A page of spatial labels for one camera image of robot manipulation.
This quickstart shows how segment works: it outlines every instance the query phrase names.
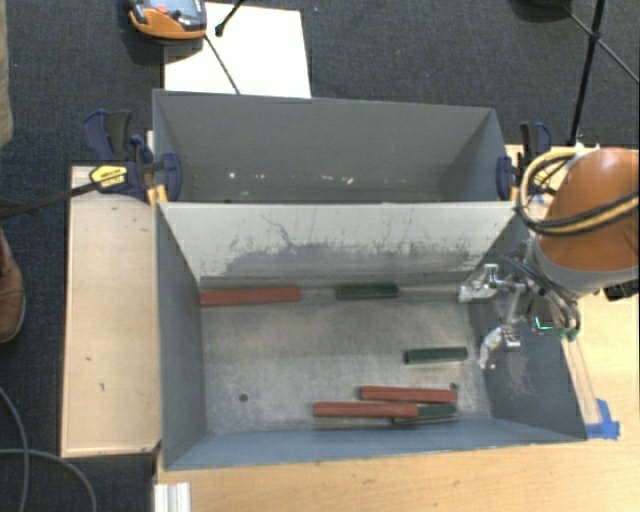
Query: gray carpet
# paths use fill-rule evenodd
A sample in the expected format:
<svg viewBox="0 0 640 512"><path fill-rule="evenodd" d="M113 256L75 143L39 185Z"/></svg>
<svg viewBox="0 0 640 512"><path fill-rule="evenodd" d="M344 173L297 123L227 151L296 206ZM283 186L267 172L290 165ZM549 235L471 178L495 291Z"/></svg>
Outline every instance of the gray carpet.
<svg viewBox="0 0 640 512"><path fill-rule="evenodd" d="M496 109L505 140L521 121L569 136L587 36L557 11L523 0L254 1L300 9L311 88L317 97L410 101ZM591 23L595 0L574 0ZM98 108L129 109L134 133L151 127L159 46L132 32L121 0L7 0L15 136L1 153L0 196L27 201L64 189L75 162L92 158L80 124ZM640 2L608 2L604 40L638 73ZM596 52L580 132L586 143L638 147L638 86ZM0 225L25 274L28 313L0 346L0 385L22 413L31 445L58 443L65 299L66 207ZM18 446L0 406L0 447ZM150 510L151 458L81 462L100 510ZM0 508L16 509L21 465L0 461ZM28 510L88 510L71 477L34 463Z"/></svg>

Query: wooden table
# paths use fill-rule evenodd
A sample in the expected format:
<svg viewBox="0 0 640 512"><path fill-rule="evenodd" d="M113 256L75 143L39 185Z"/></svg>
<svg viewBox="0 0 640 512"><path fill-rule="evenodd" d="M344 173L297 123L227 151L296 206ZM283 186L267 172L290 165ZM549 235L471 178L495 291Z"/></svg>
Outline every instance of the wooden table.
<svg viewBox="0 0 640 512"><path fill-rule="evenodd" d="M165 473L205 511L627 511L640 502L638 300L582 300L580 343L596 396L622 435L553 444Z"/></svg>

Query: shoe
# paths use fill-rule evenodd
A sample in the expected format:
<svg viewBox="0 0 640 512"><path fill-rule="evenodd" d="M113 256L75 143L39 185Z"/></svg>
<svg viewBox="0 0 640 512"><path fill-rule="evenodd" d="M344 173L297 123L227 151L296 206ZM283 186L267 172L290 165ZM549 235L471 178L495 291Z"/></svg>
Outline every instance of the shoe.
<svg viewBox="0 0 640 512"><path fill-rule="evenodd" d="M0 230L0 343L16 337L24 320L22 274Z"/></svg>

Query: red block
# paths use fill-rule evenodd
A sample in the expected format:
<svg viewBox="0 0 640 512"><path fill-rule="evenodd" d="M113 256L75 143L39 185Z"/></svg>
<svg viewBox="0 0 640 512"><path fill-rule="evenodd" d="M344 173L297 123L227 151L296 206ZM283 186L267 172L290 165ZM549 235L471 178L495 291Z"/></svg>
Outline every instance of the red block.
<svg viewBox="0 0 640 512"><path fill-rule="evenodd" d="M271 288L220 288L200 292L200 306L246 306L300 301L300 288L282 286Z"/></svg>
<svg viewBox="0 0 640 512"><path fill-rule="evenodd" d="M316 402L313 415L335 418L416 418L417 404L376 402Z"/></svg>
<svg viewBox="0 0 640 512"><path fill-rule="evenodd" d="M397 388L389 386L362 386L362 400L388 400L391 402L417 402L442 404L458 401L458 393L450 389Z"/></svg>

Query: green block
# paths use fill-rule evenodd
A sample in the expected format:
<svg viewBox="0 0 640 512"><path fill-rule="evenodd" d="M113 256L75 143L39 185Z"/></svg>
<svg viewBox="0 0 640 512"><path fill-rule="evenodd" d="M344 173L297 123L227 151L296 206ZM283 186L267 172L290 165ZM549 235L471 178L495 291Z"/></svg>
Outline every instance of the green block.
<svg viewBox="0 0 640 512"><path fill-rule="evenodd" d="M464 361L469 357L467 347L418 348L404 353L405 364Z"/></svg>
<svg viewBox="0 0 640 512"><path fill-rule="evenodd" d="M338 300L397 299L398 286L393 283L341 284L336 286Z"/></svg>
<svg viewBox="0 0 640 512"><path fill-rule="evenodd" d="M418 416L411 419L394 419L394 425L421 425L423 423L441 423L456 421L458 408L454 403L430 404L418 407Z"/></svg>

